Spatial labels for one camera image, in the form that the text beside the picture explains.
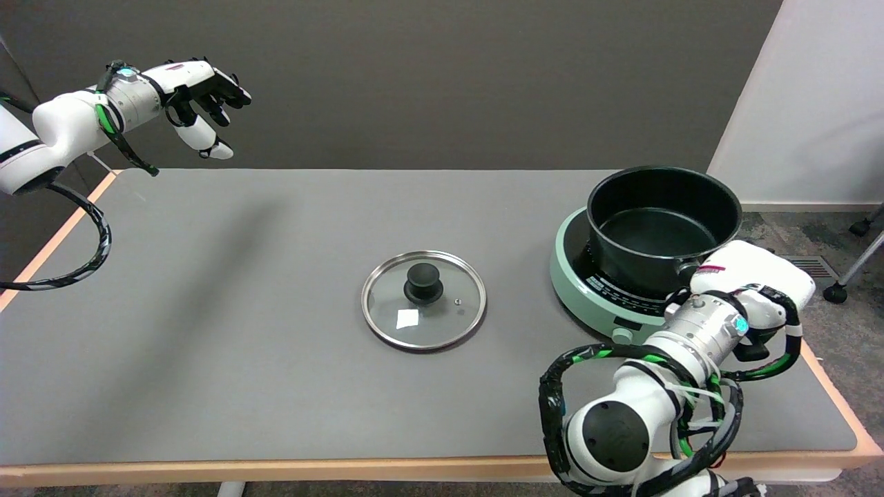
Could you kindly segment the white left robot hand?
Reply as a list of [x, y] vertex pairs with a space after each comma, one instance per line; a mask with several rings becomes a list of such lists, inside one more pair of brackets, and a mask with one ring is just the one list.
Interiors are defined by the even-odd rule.
[[192, 105], [198, 105], [216, 125], [230, 126], [225, 109], [241, 109], [252, 104], [251, 94], [240, 85], [236, 75], [227, 75], [205, 59], [168, 64], [160, 75], [170, 84], [165, 115], [184, 144], [203, 159], [232, 158], [233, 148]]

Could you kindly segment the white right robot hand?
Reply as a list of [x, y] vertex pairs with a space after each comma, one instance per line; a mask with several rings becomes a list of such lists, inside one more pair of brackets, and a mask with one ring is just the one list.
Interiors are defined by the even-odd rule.
[[805, 271], [767, 249], [732, 240], [699, 265], [688, 285], [694, 295], [719, 293], [738, 302], [745, 324], [733, 349], [740, 362], [769, 358], [767, 343], [780, 331], [787, 336], [785, 353], [795, 358], [804, 337], [802, 312], [816, 290]]

